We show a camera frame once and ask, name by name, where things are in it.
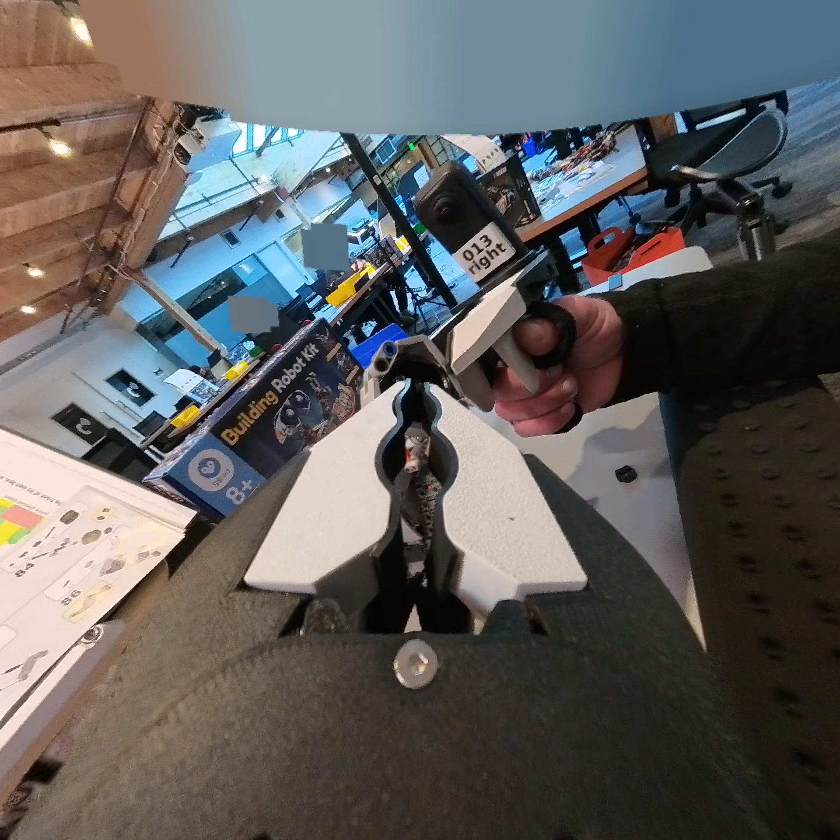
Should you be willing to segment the black perforated mat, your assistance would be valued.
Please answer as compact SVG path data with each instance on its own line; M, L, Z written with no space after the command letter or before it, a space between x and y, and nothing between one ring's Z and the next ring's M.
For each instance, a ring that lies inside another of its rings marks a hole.
M839 838L838 404L817 378L659 397L707 651L791 838Z

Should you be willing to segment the black metal pole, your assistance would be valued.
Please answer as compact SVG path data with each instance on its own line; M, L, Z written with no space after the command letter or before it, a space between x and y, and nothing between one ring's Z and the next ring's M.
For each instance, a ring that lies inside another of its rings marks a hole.
M367 180L373 185L387 213L391 215L396 229L401 235L406 237L406 242L410 245L413 256L416 258L416 262L420 267L419 273L427 284L436 291L444 305L449 310L453 310L457 305L455 295L441 277L435 263L426 251L425 245L410 224L407 216L398 206L394 196L390 193L388 186L377 171L375 164L365 152L359 138L353 133L341 133L340 136L348 146L351 155L362 169Z

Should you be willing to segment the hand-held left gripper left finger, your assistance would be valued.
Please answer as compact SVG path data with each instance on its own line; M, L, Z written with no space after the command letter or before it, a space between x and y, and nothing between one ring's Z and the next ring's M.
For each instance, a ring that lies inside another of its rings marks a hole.
M393 384L309 450L246 571L248 586L332 598L345 612L376 596L371 555L392 521L377 451L396 429L404 387Z

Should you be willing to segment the instruction booklet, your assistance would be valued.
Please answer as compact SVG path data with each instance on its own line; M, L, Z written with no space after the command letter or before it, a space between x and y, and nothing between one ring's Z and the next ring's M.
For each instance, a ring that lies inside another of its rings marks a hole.
M183 539L189 507L1 432L2 725Z

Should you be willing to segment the grey toy wheel frame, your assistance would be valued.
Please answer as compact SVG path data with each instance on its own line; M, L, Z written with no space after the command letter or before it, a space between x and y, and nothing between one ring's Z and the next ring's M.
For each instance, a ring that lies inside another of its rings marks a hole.
M383 342L364 371L360 407L367 407L399 382L415 391L436 385L456 400L466 399L445 353L425 335Z

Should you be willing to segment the grey orange tracked toy robot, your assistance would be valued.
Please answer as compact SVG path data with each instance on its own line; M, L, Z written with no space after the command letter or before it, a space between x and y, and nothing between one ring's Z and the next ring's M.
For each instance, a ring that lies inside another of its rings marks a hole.
M405 463L397 483L402 493L404 557L412 577L424 574L432 548L437 498L442 488L429 465L430 450L429 432L420 423L413 423L404 434Z

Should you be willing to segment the wooden office table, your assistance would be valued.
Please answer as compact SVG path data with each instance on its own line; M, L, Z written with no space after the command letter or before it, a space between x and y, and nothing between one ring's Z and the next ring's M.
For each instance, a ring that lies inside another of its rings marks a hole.
M598 214L610 202L646 180L644 141L633 122L609 126L614 138L602 155L585 153L562 161L548 155L526 161L524 169L539 209L538 217L518 229L525 243L552 243L576 229L583 246L600 232Z

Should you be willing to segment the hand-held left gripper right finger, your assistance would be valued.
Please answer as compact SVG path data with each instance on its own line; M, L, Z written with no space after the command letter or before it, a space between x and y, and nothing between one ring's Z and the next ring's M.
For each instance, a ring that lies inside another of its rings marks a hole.
M427 393L455 455L440 504L456 553L450 590L482 616L499 602L582 591L586 574L519 448L441 387Z

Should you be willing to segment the blue robot kit box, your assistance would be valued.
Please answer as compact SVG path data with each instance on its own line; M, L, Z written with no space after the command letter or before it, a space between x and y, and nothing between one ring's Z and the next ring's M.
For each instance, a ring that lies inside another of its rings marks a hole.
M143 483L207 518L225 518L358 412L362 378L358 361L318 318L266 358Z

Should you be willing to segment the white book stand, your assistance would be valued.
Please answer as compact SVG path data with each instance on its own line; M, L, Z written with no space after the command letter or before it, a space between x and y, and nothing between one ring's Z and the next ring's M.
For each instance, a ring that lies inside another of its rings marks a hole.
M94 626L38 679L2 725L3 802L60 729L82 708L128 628L128 623L118 618Z

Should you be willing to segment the red plastic container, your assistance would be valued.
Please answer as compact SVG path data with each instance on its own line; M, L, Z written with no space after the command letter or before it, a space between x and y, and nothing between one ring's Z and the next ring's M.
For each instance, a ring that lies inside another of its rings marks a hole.
M635 270L685 247L680 227L667 222L609 227L589 241L581 267L590 286L595 287L615 274Z

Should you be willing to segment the yellow plastic bin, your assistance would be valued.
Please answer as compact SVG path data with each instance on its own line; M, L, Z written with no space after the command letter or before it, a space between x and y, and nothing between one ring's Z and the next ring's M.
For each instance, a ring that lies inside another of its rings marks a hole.
M319 279L321 294L331 306L338 307L351 299L375 268L365 259L357 259L348 269L326 269Z

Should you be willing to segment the person's right hand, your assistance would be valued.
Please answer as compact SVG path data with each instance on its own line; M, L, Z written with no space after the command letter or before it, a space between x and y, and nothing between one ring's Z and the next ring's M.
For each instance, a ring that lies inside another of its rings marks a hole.
M566 362L538 370L535 392L504 365L493 385L495 413L523 438L567 431L578 416L608 404L621 380L623 324L614 307L580 296L561 297L553 305L566 310L576 326Z

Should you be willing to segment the person's right forearm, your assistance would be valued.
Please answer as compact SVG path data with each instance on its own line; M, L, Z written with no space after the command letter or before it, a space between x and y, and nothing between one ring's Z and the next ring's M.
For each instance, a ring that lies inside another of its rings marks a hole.
M839 232L604 296L623 322L612 403L839 370Z

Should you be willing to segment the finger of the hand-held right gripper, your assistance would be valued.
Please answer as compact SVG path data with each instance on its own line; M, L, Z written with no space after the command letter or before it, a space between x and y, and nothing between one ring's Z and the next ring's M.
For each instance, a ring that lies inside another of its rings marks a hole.
M487 378L479 360L490 349L514 371L522 383L530 382L530 358L512 335L526 313L527 304L516 286L497 286L458 321L448 336L448 366L460 383Z

